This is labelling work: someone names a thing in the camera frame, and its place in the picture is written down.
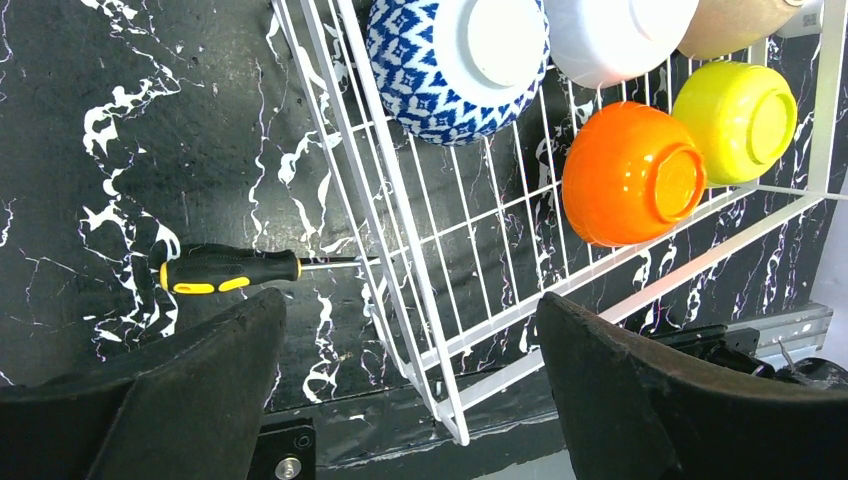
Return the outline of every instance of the dish rack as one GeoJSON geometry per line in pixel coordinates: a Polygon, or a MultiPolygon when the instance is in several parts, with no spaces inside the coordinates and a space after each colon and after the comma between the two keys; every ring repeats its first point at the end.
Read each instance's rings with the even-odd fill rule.
{"type": "MultiPolygon", "coordinates": [[[[574,292],[672,235],[698,222],[711,221],[713,214],[757,190],[794,198],[788,206],[765,216],[717,247],[647,284],[638,293],[599,312],[606,320],[618,322],[824,199],[844,199],[828,193],[828,181],[841,90],[848,0],[828,0],[826,6],[806,186],[790,188],[752,183],[713,189],[705,195],[690,218],[660,238],[616,249],[582,244],[579,255],[588,259],[583,262],[585,265],[569,258],[574,248],[566,247],[566,239],[571,242],[573,235],[562,210],[562,181],[556,173],[559,170],[556,164],[558,156],[554,155],[562,145],[557,144],[557,137],[552,133],[559,124],[549,118],[545,88],[540,89],[536,101],[541,112],[539,126],[543,131],[539,132],[541,140],[535,150],[547,152],[539,156],[543,163],[538,167],[539,184],[528,185],[532,182],[521,181],[522,186],[516,187],[517,194],[513,192],[512,198],[493,194],[492,208],[477,208],[470,200],[468,179],[460,173],[462,165],[457,160],[457,150],[441,147],[433,150],[435,147],[404,134],[385,113],[364,41],[364,22],[370,5],[355,6],[353,0],[273,0],[272,5],[275,19],[291,47],[308,107],[325,146],[333,183],[354,234],[358,255],[365,258],[376,254],[381,261],[379,264],[363,263],[363,279],[368,287],[363,296],[372,300],[366,313],[372,318],[379,340],[400,373],[420,393],[432,415],[462,445],[470,441],[465,412],[539,370],[544,362],[538,348],[530,348],[508,366],[462,389],[457,381],[461,372],[458,365],[481,342],[491,340],[521,321],[526,322],[545,292],[560,295],[574,292]],[[293,5],[296,3],[299,3],[299,9],[293,5]],[[298,38],[296,22],[298,25],[305,22],[308,38],[298,38]],[[339,155],[334,148],[339,144],[343,146],[344,155],[339,155]],[[442,161],[434,162],[429,157],[422,160],[424,153],[421,152],[424,150],[441,152],[442,161]],[[411,159],[401,161],[399,152],[411,156],[411,159]],[[443,178],[449,181],[428,185],[425,173],[433,168],[446,172],[443,178]],[[451,186],[458,187],[459,195],[448,212],[452,213],[447,215],[450,221],[445,225],[444,212],[434,213],[431,200],[451,186]],[[420,201],[411,203],[410,192],[415,192],[416,198],[420,196],[420,201]],[[532,241],[516,241],[514,233],[507,233],[516,212],[526,215],[523,218],[532,223],[534,218],[539,218],[540,199],[549,207],[545,227],[536,228],[534,225],[529,229],[532,241]],[[446,238],[456,235],[464,236],[470,242],[468,255],[459,262],[461,266],[444,253],[446,238]],[[492,282],[486,285],[484,270],[487,259],[492,258],[491,249],[481,252],[478,248],[486,235],[502,242],[499,243],[501,248],[495,252],[503,273],[503,285],[497,286],[502,291],[501,308],[491,298],[497,289],[493,290],[492,282]],[[532,259],[531,268],[527,268],[528,263],[523,260],[526,258],[532,259]],[[463,285],[479,285],[479,291],[472,291],[467,296],[463,293],[463,297],[458,298],[455,292],[459,285],[456,280],[458,274],[463,278],[463,285]],[[436,291],[436,284],[441,285],[442,290],[436,291]],[[464,307],[463,302],[481,305],[479,318],[460,315],[460,310],[465,310],[460,308],[464,307]],[[396,342],[396,336],[403,342],[396,342]]],[[[767,56],[766,41],[740,53],[741,59],[759,65],[766,65],[767,56]]],[[[666,61],[659,69],[659,75],[665,76],[659,78],[659,84],[656,76],[645,76],[640,88],[648,90],[642,93],[647,102],[652,98],[650,84],[653,81],[654,96],[665,96],[660,103],[664,103],[666,109],[671,108],[675,90],[672,82],[680,82],[679,68],[675,71],[678,63],[671,58],[666,61]],[[663,82],[665,91],[660,88],[663,82]]],[[[684,76],[691,75],[697,66],[697,62],[693,65],[692,61],[688,61],[688,72],[684,72],[684,76]]],[[[585,123],[592,110],[610,103],[605,96],[621,99],[633,93],[627,84],[622,84],[620,89],[597,91],[594,105],[587,113],[575,102],[575,92],[579,87],[557,78],[559,73],[553,67],[548,75],[560,82],[562,88],[567,85],[573,134],[585,123]],[[620,96],[608,94],[616,91],[620,91],[620,96]]],[[[526,157],[528,152],[535,151],[533,145],[522,144],[526,135],[522,134],[519,126],[513,125],[495,137],[500,139],[499,145],[506,144],[514,149],[513,163],[517,164],[520,178],[526,179],[526,157]]],[[[501,192],[492,154],[494,142],[494,139],[486,139],[476,146],[482,155],[479,173],[488,177],[492,192],[501,192]]],[[[478,175],[475,182],[480,182],[479,178],[478,175]]]]}

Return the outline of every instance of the yellow bowl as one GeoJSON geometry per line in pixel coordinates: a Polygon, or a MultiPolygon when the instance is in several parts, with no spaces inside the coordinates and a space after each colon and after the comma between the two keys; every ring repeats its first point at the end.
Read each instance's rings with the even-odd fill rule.
{"type": "Polygon", "coordinates": [[[708,182],[736,185],[760,177],[786,152],[798,106],[776,71],[713,62],[683,85],[672,116],[688,127],[703,152],[708,182]]]}

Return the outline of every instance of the screw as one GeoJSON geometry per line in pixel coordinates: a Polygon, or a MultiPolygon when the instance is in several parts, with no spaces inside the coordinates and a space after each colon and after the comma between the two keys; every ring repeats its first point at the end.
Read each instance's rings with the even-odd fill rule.
{"type": "Polygon", "coordinates": [[[288,457],[277,464],[277,468],[274,469],[274,475],[279,480],[292,480],[300,475],[300,469],[300,460],[295,457],[288,457]]]}

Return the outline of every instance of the marble countertop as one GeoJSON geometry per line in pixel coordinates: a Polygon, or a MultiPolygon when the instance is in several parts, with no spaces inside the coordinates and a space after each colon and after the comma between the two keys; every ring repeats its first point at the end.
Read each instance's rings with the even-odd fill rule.
{"type": "MultiPolygon", "coordinates": [[[[355,254],[300,79],[267,2],[44,0],[34,7],[0,0],[0,9],[0,267],[6,272],[0,279],[0,384],[35,385],[108,361],[262,288],[174,298],[157,287],[156,270],[181,245],[355,254]]],[[[297,28],[307,36],[302,24],[297,28]]],[[[337,32],[328,27],[327,34],[337,32]]],[[[769,63],[789,80],[800,124],[768,183],[804,185],[817,52],[813,37],[770,42],[769,63]]],[[[341,54],[334,54],[338,60],[341,54]]],[[[668,108],[664,78],[657,71],[648,82],[660,108],[668,108]]],[[[675,77],[672,90],[680,84],[675,77]]],[[[556,74],[544,86],[550,118],[562,119],[550,125],[553,152],[540,141],[538,106],[522,118],[525,158],[564,158],[573,138],[565,86],[556,74]]],[[[645,87],[632,82],[628,97],[644,99],[645,87]]],[[[595,111],[595,92],[575,97],[579,127],[595,111]]],[[[840,119],[846,110],[848,93],[840,100],[840,119]]],[[[401,157],[408,155],[408,145],[397,148],[401,157]]],[[[846,151],[841,122],[836,148],[834,187],[848,159],[840,154],[846,151]]],[[[428,169],[428,181],[454,177],[443,149],[422,155],[438,167],[428,169]]],[[[462,178],[479,185],[481,199],[491,198],[479,146],[459,155],[462,178]]],[[[514,162],[495,162],[497,194],[521,185],[514,162]]],[[[531,186],[550,181],[542,163],[528,172],[531,186]]],[[[662,242],[572,298],[596,310],[609,307],[788,201],[751,195],[718,213],[715,222],[662,242]]],[[[436,208],[450,210],[445,202],[436,208]]],[[[511,239],[527,241],[525,229],[556,221],[555,211],[545,207],[549,201],[539,202],[535,218],[510,221],[511,239]]],[[[731,322],[805,304],[832,213],[831,203],[819,204],[634,316],[628,327],[731,322]]],[[[462,257],[463,241],[447,242],[452,258],[462,257]]],[[[589,261],[588,253],[580,255],[570,261],[589,261]]],[[[484,260],[497,276],[497,251],[484,260]]],[[[364,285],[355,272],[269,285],[281,288],[290,306],[286,354],[268,411],[405,383],[363,316],[369,297],[364,285]]],[[[494,288],[508,305],[511,286],[494,288]]],[[[480,306],[467,303],[462,313],[473,318],[480,306]]],[[[533,340],[531,319],[481,344],[460,368],[503,365],[525,354],[533,340]]]]}

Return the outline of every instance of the screwdriver handle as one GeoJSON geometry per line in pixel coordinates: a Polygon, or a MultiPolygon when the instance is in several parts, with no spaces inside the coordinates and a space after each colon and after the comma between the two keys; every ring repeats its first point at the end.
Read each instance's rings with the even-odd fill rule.
{"type": "Polygon", "coordinates": [[[291,250],[277,253],[184,253],[162,264],[159,283],[172,293],[209,295],[272,280],[300,279],[300,259],[291,250]]]}

